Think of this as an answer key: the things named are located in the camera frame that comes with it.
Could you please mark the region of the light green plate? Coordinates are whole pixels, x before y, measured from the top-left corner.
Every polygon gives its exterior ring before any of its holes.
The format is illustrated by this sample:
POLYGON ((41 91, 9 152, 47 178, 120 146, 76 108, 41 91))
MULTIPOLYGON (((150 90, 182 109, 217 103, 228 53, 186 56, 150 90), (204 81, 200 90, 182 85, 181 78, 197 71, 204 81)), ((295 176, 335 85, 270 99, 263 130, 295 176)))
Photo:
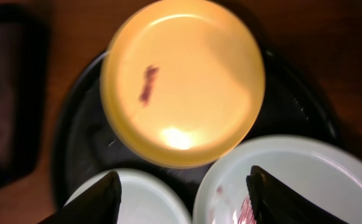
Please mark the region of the light green plate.
POLYGON ((118 224, 191 224, 180 197, 167 184, 147 172, 116 169, 121 181, 118 224))

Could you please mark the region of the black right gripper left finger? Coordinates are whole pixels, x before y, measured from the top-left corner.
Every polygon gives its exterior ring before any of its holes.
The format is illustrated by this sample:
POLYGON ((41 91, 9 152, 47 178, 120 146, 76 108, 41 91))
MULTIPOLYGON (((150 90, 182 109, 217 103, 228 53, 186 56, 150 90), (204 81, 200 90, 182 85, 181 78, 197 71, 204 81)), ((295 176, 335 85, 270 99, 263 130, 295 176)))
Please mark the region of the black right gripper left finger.
POLYGON ((121 194, 119 175, 111 171, 40 224, 116 224, 121 194))

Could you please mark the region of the black round tray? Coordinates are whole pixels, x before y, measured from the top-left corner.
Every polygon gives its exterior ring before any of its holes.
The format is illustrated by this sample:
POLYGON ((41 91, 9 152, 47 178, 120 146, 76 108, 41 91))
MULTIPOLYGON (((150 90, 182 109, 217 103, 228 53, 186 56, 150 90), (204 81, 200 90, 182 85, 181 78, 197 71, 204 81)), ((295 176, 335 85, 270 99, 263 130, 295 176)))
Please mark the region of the black round tray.
MULTIPOLYGON (((266 92, 260 114, 247 139, 286 134, 318 139, 335 146, 343 140, 333 111, 307 79, 269 48, 261 49, 266 69, 266 92)), ((135 155, 115 135, 100 99, 99 55, 81 73, 60 114, 53 144, 52 189, 61 208, 88 179, 114 168, 150 173, 169 185, 188 210, 209 167, 169 169, 135 155)))

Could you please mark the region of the white plate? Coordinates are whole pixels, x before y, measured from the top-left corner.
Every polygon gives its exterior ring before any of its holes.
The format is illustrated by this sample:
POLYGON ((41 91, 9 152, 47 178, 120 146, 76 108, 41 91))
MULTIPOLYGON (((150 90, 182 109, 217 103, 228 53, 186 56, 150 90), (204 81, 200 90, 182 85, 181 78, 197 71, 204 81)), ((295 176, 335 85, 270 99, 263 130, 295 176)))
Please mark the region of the white plate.
POLYGON ((331 144, 297 136, 252 139, 216 161, 198 189, 192 222, 237 223, 252 166, 345 222, 362 223, 362 161, 331 144))

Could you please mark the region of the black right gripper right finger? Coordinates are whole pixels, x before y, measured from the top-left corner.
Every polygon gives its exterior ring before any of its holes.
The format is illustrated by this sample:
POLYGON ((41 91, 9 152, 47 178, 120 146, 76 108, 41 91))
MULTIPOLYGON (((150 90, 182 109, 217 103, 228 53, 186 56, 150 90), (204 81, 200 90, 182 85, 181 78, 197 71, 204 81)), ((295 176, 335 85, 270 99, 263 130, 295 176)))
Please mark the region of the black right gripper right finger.
POLYGON ((257 223, 346 224, 259 166, 251 167, 246 185, 257 223))

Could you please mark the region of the yellow plate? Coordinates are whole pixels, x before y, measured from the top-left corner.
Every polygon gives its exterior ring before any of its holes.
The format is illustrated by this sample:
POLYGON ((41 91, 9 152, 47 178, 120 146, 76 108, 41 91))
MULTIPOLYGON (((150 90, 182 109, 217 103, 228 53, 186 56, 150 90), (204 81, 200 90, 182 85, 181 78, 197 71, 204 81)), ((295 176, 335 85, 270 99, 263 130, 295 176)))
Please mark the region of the yellow plate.
POLYGON ((118 138, 164 167, 209 164, 252 128, 266 86, 248 27, 213 1, 157 1, 115 33, 100 94, 118 138))

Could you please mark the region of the black rectangular tray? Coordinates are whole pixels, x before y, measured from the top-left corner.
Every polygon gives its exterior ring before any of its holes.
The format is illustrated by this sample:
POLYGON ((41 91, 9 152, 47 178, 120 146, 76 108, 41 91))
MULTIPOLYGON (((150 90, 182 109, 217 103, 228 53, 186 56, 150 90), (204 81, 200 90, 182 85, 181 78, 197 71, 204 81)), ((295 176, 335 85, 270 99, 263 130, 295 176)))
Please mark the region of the black rectangular tray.
POLYGON ((45 22, 20 4, 0 4, 0 188, 37 163, 49 45, 45 22))

